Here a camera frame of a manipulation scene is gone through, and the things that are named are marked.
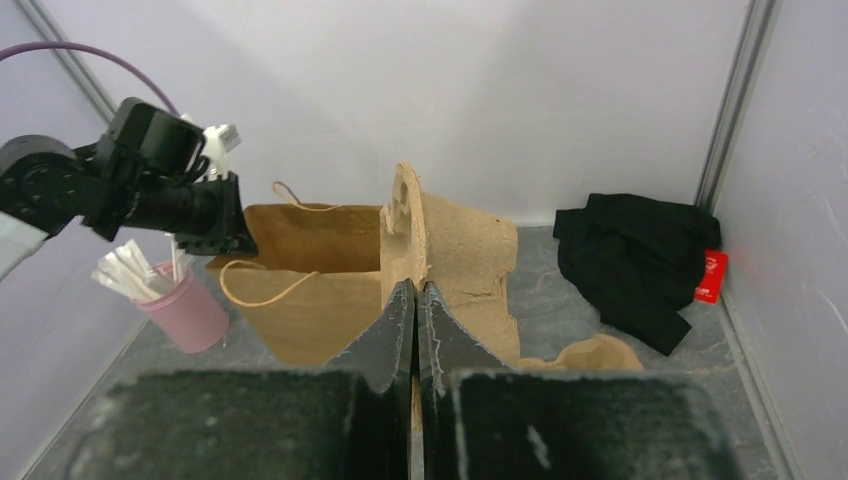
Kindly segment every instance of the white connector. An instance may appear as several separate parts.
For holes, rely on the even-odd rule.
[[[194,123],[188,114],[180,118]],[[228,153],[241,143],[241,137],[235,125],[216,125],[203,130],[206,137],[206,145],[201,155],[209,159],[209,169],[206,171],[208,178],[227,178],[230,171]]]

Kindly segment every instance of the pink cup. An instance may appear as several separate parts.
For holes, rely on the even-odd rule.
[[[168,274],[172,268],[171,262],[156,266]],[[185,353],[215,345],[230,323],[227,312],[189,269],[169,293],[152,302],[133,302]]]

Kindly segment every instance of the cardboard piece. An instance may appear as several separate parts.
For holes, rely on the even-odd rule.
[[[454,318],[504,363],[518,364],[518,327],[507,311],[506,276],[515,268],[518,231],[498,217],[428,194],[406,163],[380,212],[382,298],[412,278],[438,285]]]
[[[522,358],[521,368],[526,369],[605,369],[644,370],[636,352],[623,341],[599,333],[582,342],[565,347],[556,360],[546,362],[540,358]]]

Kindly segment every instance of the black cloth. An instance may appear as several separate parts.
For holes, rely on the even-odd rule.
[[[594,193],[585,208],[558,210],[554,237],[560,271],[601,322],[663,355],[692,328],[677,310],[692,303],[704,250],[721,245],[708,213],[629,194]]]

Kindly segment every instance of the red tag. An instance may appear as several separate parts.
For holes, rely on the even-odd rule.
[[[695,300],[715,304],[721,293],[721,281],[724,280],[724,272],[727,270],[727,254],[717,250],[707,250],[707,263],[704,269],[704,278],[695,289]]]

